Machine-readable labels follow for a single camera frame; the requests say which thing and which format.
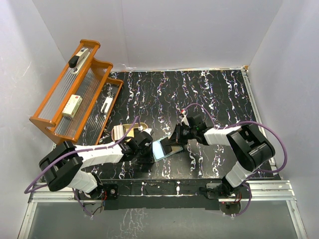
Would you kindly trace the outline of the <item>mint green card holder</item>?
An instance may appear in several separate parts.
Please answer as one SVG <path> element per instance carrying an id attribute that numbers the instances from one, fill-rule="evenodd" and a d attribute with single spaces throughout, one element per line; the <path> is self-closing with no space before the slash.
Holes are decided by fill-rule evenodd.
<path id="1" fill-rule="evenodd" d="M 180 145 L 171 145 L 168 137 L 156 140 L 152 143 L 153 159 L 155 162 L 179 153 L 183 150 Z"/>

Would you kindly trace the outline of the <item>tan oval wooden tray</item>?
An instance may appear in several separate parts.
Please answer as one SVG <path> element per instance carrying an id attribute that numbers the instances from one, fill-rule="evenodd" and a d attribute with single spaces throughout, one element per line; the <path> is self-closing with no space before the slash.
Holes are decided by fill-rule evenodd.
<path id="1" fill-rule="evenodd" d="M 148 128 L 148 125 L 141 122 L 141 123 L 135 123 L 132 128 L 131 128 L 131 125 L 130 124 L 122 124 L 122 126 L 124 127 L 124 135 L 127 133 L 127 137 L 134 137 L 135 136 L 135 133 L 138 133 L 140 132 L 138 130 L 138 127 L 142 125 L 144 127 L 147 127 Z"/>

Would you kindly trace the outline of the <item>orange wooden shelf rack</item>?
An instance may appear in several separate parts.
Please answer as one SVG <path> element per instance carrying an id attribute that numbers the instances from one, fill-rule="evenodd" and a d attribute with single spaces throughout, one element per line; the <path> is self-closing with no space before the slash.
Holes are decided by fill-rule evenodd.
<path id="1" fill-rule="evenodd" d="M 124 84 L 113 64 L 95 54 L 100 43 L 82 39 L 30 121 L 54 143 L 99 143 Z"/>

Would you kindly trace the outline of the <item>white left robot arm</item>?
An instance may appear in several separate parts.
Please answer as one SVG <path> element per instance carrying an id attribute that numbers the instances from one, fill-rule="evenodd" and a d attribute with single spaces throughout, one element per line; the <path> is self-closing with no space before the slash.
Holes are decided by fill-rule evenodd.
<path id="1" fill-rule="evenodd" d="M 120 163 L 134 159 L 150 159 L 153 130 L 147 128 L 128 141 L 122 140 L 95 146 L 74 145 L 65 141 L 56 146 L 39 162 L 44 179 L 51 192 L 69 187 L 98 199 L 103 193 L 103 183 L 96 173 L 84 168 L 106 163 Z"/>

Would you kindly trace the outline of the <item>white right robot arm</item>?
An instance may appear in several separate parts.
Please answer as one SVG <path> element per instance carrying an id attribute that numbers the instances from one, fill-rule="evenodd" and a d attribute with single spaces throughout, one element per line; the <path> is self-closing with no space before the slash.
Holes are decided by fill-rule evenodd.
<path id="1" fill-rule="evenodd" d="M 235 197 L 240 187 L 257 168 L 275 156 L 275 149 L 258 126 L 251 121 L 240 126 L 216 129 L 207 126 L 201 116 L 184 116 L 181 123 L 176 124 L 171 135 L 159 141 L 164 155 L 173 151 L 174 146 L 185 146 L 189 140 L 195 139 L 203 145 L 230 146 L 237 162 L 222 178 L 221 183 L 214 188 L 201 187 L 200 191 L 206 197 L 208 192 L 218 197 Z"/>

